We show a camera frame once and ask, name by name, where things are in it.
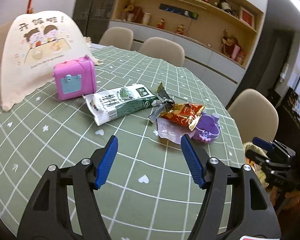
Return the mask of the green white milk carton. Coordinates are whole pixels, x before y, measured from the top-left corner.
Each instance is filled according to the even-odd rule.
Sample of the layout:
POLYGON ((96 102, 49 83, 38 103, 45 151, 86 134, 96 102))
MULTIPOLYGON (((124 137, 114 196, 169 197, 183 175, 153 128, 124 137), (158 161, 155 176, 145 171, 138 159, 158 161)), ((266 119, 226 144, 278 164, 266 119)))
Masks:
POLYGON ((138 83, 89 94, 83 98, 98 126, 160 104, 155 94, 138 83))

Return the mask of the green grid tablecloth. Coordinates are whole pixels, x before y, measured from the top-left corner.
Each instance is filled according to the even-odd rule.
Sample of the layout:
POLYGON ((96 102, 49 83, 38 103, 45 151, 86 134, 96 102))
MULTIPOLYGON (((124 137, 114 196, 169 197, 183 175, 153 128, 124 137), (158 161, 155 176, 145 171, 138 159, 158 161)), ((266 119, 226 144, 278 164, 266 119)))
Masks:
MULTIPOLYGON (((95 52, 98 91, 140 83, 163 84, 176 102, 205 106, 220 117, 221 134, 205 150, 227 165, 244 163, 236 124, 222 103, 185 68, 136 52, 107 47, 95 52)), ((110 136, 119 150, 107 182, 95 192, 112 239, 187 239, 204 191, 190 175, 179 145, 162 139, 144 109, 101 126, 83 98, 61 102, 48 82, 15 105, 0 110, 0 218, 18 231, 27 202, 51 164, 75 165, 105 146, 110 136)))

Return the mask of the pink toy suitcase box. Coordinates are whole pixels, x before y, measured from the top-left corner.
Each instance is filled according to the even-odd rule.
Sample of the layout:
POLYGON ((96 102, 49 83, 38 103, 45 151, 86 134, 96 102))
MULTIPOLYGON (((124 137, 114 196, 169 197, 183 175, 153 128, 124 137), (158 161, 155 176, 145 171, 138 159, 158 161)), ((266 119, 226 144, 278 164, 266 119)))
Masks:
POLYGON ((53 77, 61 101, 96 92, 95 64, 88 55, 55 65, 53 77))

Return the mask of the pale pink plastic film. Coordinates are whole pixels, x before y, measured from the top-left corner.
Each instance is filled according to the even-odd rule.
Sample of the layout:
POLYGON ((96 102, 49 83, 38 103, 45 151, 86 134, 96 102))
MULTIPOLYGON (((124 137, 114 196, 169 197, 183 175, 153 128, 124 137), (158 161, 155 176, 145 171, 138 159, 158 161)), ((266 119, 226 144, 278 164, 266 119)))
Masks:
POLYGON ((183 135, 188 134, 192 138, 195 131, 190 131, 189 128, 180 126, 164 118, 157 119, 158 136, 162 139, 167 139, 175 144, 181 144, 183 135))

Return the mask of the purple plastic toy container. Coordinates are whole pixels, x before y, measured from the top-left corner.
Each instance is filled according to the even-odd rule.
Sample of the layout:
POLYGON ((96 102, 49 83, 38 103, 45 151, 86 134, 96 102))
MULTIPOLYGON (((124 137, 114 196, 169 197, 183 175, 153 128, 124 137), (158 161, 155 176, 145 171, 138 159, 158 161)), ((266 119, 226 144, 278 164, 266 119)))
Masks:
POLYGON ((213 143, 220 134, 219 115, 203 113, 194 129, 192 139, 205 144, 213 143))

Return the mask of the beige chair middle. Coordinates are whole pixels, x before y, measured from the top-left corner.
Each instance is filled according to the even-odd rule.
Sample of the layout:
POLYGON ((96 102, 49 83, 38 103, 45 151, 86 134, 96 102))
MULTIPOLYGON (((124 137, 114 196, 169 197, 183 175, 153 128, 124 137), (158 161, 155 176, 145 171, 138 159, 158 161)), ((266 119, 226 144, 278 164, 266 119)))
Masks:
POLYGON ((165 60, 176 67, 182 67, 185 60, 185 51, 181 45, 161 37, 148 38, 138 52, 156 59, 165 60))

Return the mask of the silver crumpled wrapper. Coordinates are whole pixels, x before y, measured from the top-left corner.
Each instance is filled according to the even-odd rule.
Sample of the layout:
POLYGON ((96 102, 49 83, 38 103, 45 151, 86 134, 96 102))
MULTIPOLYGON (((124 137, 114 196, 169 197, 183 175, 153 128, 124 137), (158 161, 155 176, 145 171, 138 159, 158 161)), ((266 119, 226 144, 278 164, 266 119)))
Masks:
POLYGON ((175 105, 175 101, 168 95, 162 82, 158 86, 156 93, 157 93, 157 98, 160 101, 160 103, 158 104, 157 109, 151 115, 148 116, 149 121, 153 124, 156 123, 157 118, 162 113, 167 113, 175 105))

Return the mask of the red gold snack wrapper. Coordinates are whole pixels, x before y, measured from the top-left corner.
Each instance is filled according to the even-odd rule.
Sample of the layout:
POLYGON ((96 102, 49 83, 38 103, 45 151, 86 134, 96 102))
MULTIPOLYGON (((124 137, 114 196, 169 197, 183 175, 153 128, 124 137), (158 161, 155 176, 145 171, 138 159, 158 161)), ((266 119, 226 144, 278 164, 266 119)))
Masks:
POLYGON ((171 109, 163 111, 160 117, 193 131, 202 116, 204 108, 204 105, 195 103, 175 103, 171 109))

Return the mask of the wooden wall shelf unit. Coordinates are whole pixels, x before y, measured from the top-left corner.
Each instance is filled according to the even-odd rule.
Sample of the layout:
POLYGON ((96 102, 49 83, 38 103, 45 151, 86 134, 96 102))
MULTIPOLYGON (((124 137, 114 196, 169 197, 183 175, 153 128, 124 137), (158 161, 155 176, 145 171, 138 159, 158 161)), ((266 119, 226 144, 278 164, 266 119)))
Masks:
POLYGON ((268 0, 116 0, 111 19, 147 25, 194 41, 246 69, 268 0))

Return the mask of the wicker trash basket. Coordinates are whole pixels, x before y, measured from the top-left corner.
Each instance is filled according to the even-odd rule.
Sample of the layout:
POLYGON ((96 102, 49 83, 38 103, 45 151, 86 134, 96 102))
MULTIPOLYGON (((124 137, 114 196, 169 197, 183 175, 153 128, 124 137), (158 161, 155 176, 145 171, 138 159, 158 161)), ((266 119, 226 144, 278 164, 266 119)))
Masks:
MULTIPOLYGON (((244 143, 243 149, 244 149, 245 153, 247 152, 247 150, 252 150, 252 151, 258 153, 259 155, 267 157, 264 150, 262 150, 262 148, 260 148, 256 145, 254 145, 252 142, 244 143)), ((268 187, 269 183, 266 182, 266 174, 261 170, 261 166, 258 165, 256 162, 252 161, 251 159, 249 159, 248 157, 246 157, 245 159, 246 159, 246 163, 249 164, 253 168, 253 170, 256 173, 258 179, 260 180, 262 186, 266 189, 268 187)))

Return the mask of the beige cartoon food cover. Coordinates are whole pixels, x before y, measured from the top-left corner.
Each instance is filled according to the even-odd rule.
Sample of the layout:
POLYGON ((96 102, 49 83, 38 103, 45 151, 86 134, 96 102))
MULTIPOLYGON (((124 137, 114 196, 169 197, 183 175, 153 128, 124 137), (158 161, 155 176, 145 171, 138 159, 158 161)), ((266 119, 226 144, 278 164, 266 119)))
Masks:
POLYGON ((95 58, 77 24, 61 11, 23 14, 0 27, 0 107, 9 111, 53 80, 55 65, 95 58))

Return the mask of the beige chair far left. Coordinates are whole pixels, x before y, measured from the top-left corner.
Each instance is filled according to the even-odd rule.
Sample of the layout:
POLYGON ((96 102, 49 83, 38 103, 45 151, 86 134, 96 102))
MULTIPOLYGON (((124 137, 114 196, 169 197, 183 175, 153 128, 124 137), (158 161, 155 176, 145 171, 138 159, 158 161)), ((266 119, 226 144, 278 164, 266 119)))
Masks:
POLYGON ((111 27, 103 34, 99 44, 130 50, 133 44, 133 38, 134 33, 132 30, 123 27, 111 27))

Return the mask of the beige chair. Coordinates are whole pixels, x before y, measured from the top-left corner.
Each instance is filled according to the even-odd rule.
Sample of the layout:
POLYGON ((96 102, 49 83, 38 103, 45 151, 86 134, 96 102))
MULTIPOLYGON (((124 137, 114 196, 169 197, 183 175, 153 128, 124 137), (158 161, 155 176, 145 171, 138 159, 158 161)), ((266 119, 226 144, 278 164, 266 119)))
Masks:
POLYGON ((185 51, 181 45, 161 37, 148 38, 138 52, 156 59, 165 60, 176 67, 182 67, 185 60, 185 51))
POLYGON ((99 44, 130 50, 133 44, 133 38, 134 33, 132 30, 123 27, 111 27, 103 34, 99 44))
POLYGON ((234 119, 241 141, 251 142, 255 137, 272 141, 277 133, 279 116, 275 107, 261 93, 246 89, 228 108, 234 119))

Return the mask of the beige chair near right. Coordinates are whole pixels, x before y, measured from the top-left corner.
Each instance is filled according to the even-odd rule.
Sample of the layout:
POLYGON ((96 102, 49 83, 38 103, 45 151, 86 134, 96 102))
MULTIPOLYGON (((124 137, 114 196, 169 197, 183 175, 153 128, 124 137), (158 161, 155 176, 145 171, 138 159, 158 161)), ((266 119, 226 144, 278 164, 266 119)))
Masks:
POLYGON ((272 141, 277 133, 279 116, 275 107, 261 93, 246 89, 228 108, 234 119, 241 141, 251 142, 255 137, 272 141))

